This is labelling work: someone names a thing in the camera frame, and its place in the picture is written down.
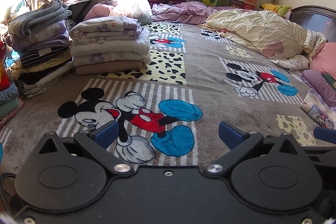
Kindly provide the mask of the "colourful clothes pile left edge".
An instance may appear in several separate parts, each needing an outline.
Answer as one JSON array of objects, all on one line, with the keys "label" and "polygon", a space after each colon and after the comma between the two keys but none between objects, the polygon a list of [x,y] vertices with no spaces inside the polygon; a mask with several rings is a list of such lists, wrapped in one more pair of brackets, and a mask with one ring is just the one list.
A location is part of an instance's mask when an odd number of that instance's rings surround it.
[{"label": "colourful clothes pile left edge", "polygon": [[19,98],[18,88],[11,77],[11,73],[5,68],[7,49],[1,42],[1,128],[22,108],[23,102]]}]

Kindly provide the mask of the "folded white quilted clothes stack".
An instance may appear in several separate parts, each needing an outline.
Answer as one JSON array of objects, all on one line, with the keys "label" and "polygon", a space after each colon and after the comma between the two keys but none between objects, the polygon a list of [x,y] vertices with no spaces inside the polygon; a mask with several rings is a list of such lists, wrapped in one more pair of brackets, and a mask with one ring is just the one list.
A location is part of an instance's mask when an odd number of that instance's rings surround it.
[{"label": "folded white quilted clothes stack", "polygon": [[149,31],[138,20],[108,16],[70,30],[71,56],[78,76],[140,69],[151,62]]}]

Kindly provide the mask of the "tall folded clothes stack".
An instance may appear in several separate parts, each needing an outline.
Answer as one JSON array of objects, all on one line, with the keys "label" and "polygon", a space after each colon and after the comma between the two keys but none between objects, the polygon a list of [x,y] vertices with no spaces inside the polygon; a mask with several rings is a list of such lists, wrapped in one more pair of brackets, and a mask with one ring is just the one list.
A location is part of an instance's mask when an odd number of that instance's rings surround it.
[{"label": "tall folded clothes stack", "polygon": [[11,71],[19,92],[27,98],[44,93],[72,69],[70,14],[63,1],[54,0],[9,23],[5,42],[19,56]]}]

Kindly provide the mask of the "cream sequin patterned garment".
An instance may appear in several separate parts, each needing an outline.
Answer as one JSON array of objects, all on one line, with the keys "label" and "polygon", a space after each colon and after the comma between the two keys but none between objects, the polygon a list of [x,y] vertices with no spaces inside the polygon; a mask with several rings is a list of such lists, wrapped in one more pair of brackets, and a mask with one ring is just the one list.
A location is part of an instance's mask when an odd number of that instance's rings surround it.
[{"label": "cream sequin patterned garment", "polygon": [[322,97],[314,89],[308,91],[300,104],[300,108],[321,127],[335,130],[335,108],[327,106]]}]

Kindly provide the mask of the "purple pillow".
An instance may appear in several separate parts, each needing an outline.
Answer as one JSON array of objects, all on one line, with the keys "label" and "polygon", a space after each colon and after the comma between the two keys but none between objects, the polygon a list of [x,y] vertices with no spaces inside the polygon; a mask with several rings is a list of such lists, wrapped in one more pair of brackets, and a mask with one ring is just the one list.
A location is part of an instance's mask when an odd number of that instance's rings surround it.
[{"label": "purple pillow", "polygon": [[329,107],[335,107],[335,89],[327,82],[323,75],[314,70],[305,70],[302,79],[313,88]]}]

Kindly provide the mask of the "pink pillow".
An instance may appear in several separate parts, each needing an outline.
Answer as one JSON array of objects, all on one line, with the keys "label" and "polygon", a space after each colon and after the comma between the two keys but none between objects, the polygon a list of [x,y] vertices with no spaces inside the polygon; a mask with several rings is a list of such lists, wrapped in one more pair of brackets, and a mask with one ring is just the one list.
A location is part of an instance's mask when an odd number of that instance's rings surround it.
[{"label": "pink pillow", "polygon": [[336,79],[336,43],[328,42],[321,46],[310,63],[310,69],[327,73]]}]

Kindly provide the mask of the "Mickey Mouse grey blanket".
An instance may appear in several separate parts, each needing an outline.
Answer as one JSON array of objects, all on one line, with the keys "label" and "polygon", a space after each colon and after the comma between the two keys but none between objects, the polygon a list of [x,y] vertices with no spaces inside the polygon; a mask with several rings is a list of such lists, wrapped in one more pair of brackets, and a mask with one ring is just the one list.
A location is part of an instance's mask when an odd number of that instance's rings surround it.
[{"label": "Mickey Mouse grey blanket", "polygon": [[317,124],[301,108],[309,87],[260,53],[206,39],[201,29],[178,29],[183,52],[151,50],[141,69],[60,80],[24,102],[1,129],[1,171],[17,173],[42,136],[71,137],[109,121],[119,127],[107,150],[129,165],[204,166],[228,147],[219,138],[227,121],[247,132],[293,135],[323,146]]}]

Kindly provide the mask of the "white floral small blanket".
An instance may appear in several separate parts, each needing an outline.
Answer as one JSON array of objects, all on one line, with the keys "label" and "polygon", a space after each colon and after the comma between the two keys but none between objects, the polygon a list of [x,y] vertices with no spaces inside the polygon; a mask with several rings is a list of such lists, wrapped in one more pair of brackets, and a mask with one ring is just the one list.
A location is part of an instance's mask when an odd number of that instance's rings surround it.
[{"label": "white floral small blanket", "polygon": [[271,60],[272,63],[291,71],[309,69],[309,65],[316,56],[319,49],[327,43],[326,37],[320,33],[311,30],[306,31],[306,37],[303,41],[303,51],[288,59]]}]

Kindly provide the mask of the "cream yellow comforter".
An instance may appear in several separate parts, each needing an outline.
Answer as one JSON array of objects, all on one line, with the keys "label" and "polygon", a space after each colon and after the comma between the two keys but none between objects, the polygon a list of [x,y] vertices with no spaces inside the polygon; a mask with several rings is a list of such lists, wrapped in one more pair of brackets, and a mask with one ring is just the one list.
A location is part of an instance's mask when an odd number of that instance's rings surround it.
[{"label": "cream yellow comforter", "polygon": [[307,31],[271,11],[222,10],[202,27],[269,59],[288,59],[303,53]]}]

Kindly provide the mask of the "dark wooden headboard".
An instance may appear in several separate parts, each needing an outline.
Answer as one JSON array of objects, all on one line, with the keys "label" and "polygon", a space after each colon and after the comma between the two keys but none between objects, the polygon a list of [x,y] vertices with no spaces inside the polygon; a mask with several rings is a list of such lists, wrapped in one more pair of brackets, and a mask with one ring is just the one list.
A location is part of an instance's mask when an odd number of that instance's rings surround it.
[{"label": "dark wooden headboard", "polygon": [[322,33],[328,42],[336,42],[336,11],[327,7],[307,5],[291,11],[289,20],[307,30]]}]

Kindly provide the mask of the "yellow plush toy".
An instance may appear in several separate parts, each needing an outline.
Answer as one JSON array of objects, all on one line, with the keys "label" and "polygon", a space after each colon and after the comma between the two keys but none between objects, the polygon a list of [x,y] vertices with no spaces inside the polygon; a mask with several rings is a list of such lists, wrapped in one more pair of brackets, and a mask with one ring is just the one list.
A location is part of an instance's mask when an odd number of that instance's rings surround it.
[{"label": "yellow plush toy", "polygon": [[278,14],[280,16],[286,16],[286,14],[291,11],[291,6],[274,5],[274,4],[271,4],[271,3],[264,3],[260,6],[260,8],[262,10],[275,12],[276,14]]}]

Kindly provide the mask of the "dark side desk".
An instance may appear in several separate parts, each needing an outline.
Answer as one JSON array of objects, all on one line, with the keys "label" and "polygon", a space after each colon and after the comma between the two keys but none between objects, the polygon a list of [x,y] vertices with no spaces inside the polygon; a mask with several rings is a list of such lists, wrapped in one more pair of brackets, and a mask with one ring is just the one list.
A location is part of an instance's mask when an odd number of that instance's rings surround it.
[{"label": "dark side desk", "polygon": [[74,22],[80,21],[82,11],[90,4],[92,0],[66,0],[65,4],[68,6],[68,10],[72,11],[69,19]]}]

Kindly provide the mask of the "purple crumpled bedsheet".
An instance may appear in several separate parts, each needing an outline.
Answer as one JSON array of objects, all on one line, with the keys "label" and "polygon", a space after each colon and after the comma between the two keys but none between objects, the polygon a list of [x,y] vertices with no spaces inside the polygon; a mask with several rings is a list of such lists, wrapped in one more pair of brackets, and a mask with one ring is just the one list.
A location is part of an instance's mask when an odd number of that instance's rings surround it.
[{"label": "purple crumpled bedsheet", "polygon": [[151,9],[154,22],[172,22],[198,25],[205,23],[207,18],[218,11],[233,10],[236,7],[206,6],[202,2],[183,2],[176,5],[155,3]]}]

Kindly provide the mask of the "white plastic bag bundle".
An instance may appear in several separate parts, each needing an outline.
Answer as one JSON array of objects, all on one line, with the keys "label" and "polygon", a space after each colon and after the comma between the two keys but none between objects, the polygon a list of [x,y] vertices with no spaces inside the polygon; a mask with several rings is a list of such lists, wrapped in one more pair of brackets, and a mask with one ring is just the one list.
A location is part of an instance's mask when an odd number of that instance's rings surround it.
[{"label": "white plastic bag bundle", "polygon": [[124,15],[137,19],[141,25],[151,24],[153,14],[148,0],[106,0],[114,8],[111,15]]}]

